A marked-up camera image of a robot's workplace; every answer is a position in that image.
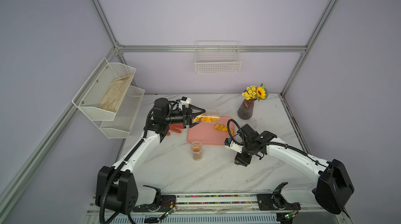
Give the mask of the clear jar front cookies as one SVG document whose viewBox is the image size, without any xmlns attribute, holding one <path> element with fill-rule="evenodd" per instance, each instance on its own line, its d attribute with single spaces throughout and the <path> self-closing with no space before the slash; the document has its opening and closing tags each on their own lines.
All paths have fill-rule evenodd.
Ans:
<svg viewBox="0 0 401 224">
<path fill-rule="evenodd" d="M 206 115 L 200 114 L 195 117 L 192 121 L 193 123 L 217 123 L 220 120 L 220 116 L 213 114 L 213 115 Z"/>
</svg>

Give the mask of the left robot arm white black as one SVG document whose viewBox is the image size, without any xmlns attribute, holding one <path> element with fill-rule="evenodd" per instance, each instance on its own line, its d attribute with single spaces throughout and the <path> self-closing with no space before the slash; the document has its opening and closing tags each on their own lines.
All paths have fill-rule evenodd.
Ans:
<svg viewBox="0 0 401 224">
<path fill-rule="evenodd" d="M 109 224 L 119 214 L 131 215 L 134 208 L 157 210 L 161 205 L 161 190 L 140 185 L 135 174 L 149 154 L 167 136 L 170 125 L 197 125 L 195 118 L 206 111 L 191 104 L 187 97 L 170 101 L 154 101 L 146 117 L 144 131 L 136 144 L 114 165 L 104 166 L 97 176 L 96 205 L 100 208 L 99 221 Z"/>
</svg>

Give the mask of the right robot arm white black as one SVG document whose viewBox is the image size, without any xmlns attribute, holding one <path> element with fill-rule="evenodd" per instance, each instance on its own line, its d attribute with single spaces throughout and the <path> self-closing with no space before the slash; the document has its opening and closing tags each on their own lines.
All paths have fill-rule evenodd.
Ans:
<svg viewBox="0 0 401 224">
<path fill-rule="evenodd" d="M 231 131 L 224 145 L 235 151 L 235 164 L 244 167 L 254 156 L 260 159 L 271 156 L 295 168 L 311 181 L 311 185 L 281 183 L 273 190 L 268 200 L 269 207 L 284 210 L 292 207 L 299 210 L 302 203 L 318 204 L 331 214 L 346 213 L 345 205 L 355 191 L 345 165 L 337 159 L 327 161 L 314 157 L 298 148 L 290 146 L 277 135 L 264 131 L 259 134 L 250 125 L 239 127 L 236 134 L 242 139 L 239 143 Z"/>
</svg>

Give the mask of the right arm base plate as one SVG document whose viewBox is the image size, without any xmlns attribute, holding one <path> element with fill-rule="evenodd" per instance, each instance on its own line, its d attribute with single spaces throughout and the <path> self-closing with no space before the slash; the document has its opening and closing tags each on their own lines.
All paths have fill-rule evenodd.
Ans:
<svg viewBox="0 0 401 224">
<path fill-rule="evenodd" d="M 299 210 L 299 203 L 289 203 L 280 194 L 257 194 L 257 202 L 260 210 Z"/>
</svg>

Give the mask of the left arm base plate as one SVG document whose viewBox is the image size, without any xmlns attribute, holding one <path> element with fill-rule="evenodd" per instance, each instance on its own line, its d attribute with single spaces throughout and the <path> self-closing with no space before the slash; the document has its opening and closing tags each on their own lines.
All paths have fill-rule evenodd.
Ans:
<svg viewBox="0 0 401 224">
<path fill-rule="evenodd" d="M 141 205 L 134 207 L 133 213 L 155 213 L 155 212 L 167 212 L 170 206 L 176 204 L 176 195 L 161 195 L 157 197 L 155 202 L 149 205 Z"/>
</svg>

